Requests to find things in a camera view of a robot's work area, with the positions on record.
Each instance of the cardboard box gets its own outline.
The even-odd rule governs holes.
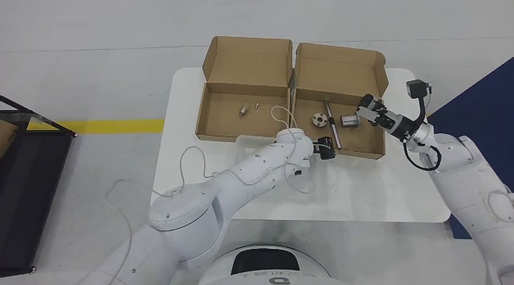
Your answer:
[[[271,118],[276,105],[290,108],[292,42],[217,36],[203,63],[206,84],[196,134],[201,140],[235,141],[238,136],[270,136],[284,129]],[[239,110],[248,103],[247,113]],[[288,121],[284,110],[275,117]]]
[[[298,126],[312,140],[322,136],[333,138],[328,125],[318,128],[312,123],[315,113],[326,114],[327,100],[343,148],[337,153],[370,159],[385,155],[382,129],[367,120],[362,120],[358,128],[342,128],[340,120],[341,115],[355,113],[365,94],[382,97],[389,85],[385,64],[386,58],[377,51],[301,43],[296,49],[296,92],[292,104]]]
[[[0,120],[0,158],[3,157],[10,144],[13,142],[17,131],[18,126]]]

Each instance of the yellow floor line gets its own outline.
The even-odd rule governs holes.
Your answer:
[[[164,119],[56,121],[80,134],[161,133]],[[48,124],[31,122],[29,130],[52,130]]]

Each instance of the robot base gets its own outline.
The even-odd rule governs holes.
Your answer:
[[[216,259],[199,285],[337,284],[314,259],[287,247],[247,246]]]

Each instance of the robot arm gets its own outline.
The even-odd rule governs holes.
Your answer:
[[[274,144],[211,179],[170,190],[150,207],[149,224],[133,235],[132,248],[128,242],[122,245],[80,284],[169,284],[177,268],[187,271],[209,262],[232,216],[286,177],[309,168],[313,152],[303,130],[286,129]]]
[[[514,283],[514,208],[510,193],[476,145],[466,136],[459,139],[434,134],[426,122],[422,102],[431,85],[407,82],[407,91],[420,101],[417,120],[397,115],[371,95],[362,98],[357,115],[397,137],[407,159],[426,170],[453,215],[472,236],[487,267],[490,284]],[[408,152],[419,153],[425,167],[415,164]]]

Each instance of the cardboard box lid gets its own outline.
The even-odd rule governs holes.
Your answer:
[[[382,97],[389,85],[386,58],[378,51],[300,43],[296,49],[298,89]]]
[[[10,144],[16,136],[18,126],[0,120],[0,158],[6,153]]]
[[[292,42],[216,36],[202,69],[208,83],[286,88],[292,74]]]

